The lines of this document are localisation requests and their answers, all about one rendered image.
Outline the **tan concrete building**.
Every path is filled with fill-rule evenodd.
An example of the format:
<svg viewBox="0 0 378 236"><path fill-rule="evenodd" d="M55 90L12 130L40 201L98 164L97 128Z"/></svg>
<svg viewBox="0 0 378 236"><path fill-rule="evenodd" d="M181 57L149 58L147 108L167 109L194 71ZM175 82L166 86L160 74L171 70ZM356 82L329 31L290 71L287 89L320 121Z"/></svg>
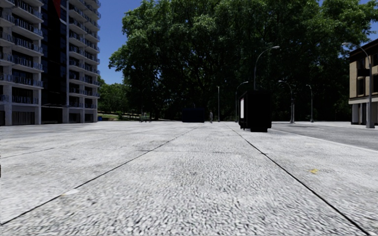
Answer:
<svg viewBox="0 0 378 236"><path fill-rule="evenodd" d="M378 38L349 52L349 100L351 124L367 123L369 88L372 88L372 121L378 125ZM372 79L369 75L372 64Z"/></svg>

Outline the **black bus shelter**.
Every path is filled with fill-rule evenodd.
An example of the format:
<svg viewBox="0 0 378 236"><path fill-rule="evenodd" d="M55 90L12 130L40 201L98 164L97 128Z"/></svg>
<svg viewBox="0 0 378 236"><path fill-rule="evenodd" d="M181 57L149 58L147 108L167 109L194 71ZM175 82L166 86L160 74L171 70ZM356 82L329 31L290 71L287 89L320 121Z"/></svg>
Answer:
<svg viewBox="0 0 378 236"><path fill-rule="evenodd" d="M270 91L250 90L239 98L239 125L251 132L267 132L272 127L272 94Z"/></svg>

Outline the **dark box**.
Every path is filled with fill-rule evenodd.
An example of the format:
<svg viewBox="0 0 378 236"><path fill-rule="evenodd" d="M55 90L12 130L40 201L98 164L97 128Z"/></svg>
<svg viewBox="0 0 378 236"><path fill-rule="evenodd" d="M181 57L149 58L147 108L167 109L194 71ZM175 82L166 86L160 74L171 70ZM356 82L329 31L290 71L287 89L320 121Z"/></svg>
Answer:
<svg viewBox="0 0 378 236"><path fill-rule="evenodd" d="M205 122L204 108L183 108L182 122Z"/></svg>

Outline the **trees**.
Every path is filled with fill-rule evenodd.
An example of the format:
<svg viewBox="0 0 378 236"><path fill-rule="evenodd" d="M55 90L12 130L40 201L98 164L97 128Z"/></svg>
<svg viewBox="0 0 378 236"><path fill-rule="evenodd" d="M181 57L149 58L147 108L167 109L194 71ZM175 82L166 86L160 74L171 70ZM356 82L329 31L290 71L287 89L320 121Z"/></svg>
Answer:
<svg viewBox="0 0 378 236"><path fill-rule="evenodd" d="M272 93L273 120L351 117L349 64L343 42L368 42L378 0L142 0L125 13L125 43L109 59L122 72L115 102L128 112L178 119L183 108L204 108L235 119L237 95Z"/></svg>

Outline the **pale concrete balcony building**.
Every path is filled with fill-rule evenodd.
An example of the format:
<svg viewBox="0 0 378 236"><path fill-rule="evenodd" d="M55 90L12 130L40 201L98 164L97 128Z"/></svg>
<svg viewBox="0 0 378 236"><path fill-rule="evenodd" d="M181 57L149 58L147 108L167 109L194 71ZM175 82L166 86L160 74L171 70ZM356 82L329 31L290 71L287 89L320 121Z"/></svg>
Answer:
<svg viewBox="0 0 378 236"><path fill-rule="evenodd" d="M97 121L99 0L0 0L0 126Z"/></svg>

